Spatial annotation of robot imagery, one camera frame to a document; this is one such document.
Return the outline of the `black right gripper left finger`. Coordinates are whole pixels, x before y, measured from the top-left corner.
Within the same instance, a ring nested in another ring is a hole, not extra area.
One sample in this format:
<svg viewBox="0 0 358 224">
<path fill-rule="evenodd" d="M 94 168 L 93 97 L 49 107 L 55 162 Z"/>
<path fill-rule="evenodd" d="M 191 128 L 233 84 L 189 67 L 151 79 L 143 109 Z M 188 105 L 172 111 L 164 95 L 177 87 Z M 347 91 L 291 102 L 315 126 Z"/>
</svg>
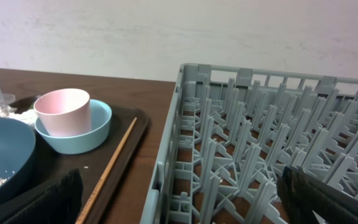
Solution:
<svg viewBox="0 0 358 224">
<path fill-rule="evenodd" d="M 78 169 L 48 180 L 14 199 L 4 223 L 71 224 L 81 208 L 83 181 Z"/>
</svg>

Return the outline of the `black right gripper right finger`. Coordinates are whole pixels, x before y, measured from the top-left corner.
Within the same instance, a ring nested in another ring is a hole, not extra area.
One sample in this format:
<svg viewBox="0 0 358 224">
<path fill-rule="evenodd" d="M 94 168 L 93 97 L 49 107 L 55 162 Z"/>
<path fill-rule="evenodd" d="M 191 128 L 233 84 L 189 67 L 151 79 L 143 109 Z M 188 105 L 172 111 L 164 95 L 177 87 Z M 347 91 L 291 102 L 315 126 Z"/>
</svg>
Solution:
<svg viewBox="0 0 358 224">
<path fill-rule="evenodd" d="M 358 201 L 296 167 L 286 166 L 277 193 L 290 223 L 358 223 Z"/>
</svg>

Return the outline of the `dark blue plate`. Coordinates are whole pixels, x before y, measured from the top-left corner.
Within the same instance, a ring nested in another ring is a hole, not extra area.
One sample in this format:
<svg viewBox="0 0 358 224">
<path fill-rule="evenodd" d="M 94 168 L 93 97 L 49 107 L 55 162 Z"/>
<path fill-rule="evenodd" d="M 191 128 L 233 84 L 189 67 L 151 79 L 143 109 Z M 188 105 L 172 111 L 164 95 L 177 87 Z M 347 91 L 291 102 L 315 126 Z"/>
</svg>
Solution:
<svg viewBox="0 0 358 224">
<path fill-rule="evenodd" d="M 35 161 L 36 137 L 28 124 L 0 118 L 0 205 L 16 197 Z"/>
</svg>

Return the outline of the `white tissue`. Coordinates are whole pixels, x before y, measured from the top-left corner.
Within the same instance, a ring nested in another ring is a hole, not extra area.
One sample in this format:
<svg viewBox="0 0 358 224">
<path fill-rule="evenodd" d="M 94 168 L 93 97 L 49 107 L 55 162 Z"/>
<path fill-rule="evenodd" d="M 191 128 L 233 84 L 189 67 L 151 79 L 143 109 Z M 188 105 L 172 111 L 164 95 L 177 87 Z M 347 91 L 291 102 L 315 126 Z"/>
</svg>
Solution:
<svg viewBox="0 0 358 224">
<path fill-rule="evenodd" d="M 16 119 L 34 127 L 38 116 L 34 109 L 27 109 L 24 112 L 19 112 L 17 108 L 8 105 L 0 105 L 0 118 Z"/>
</svg>

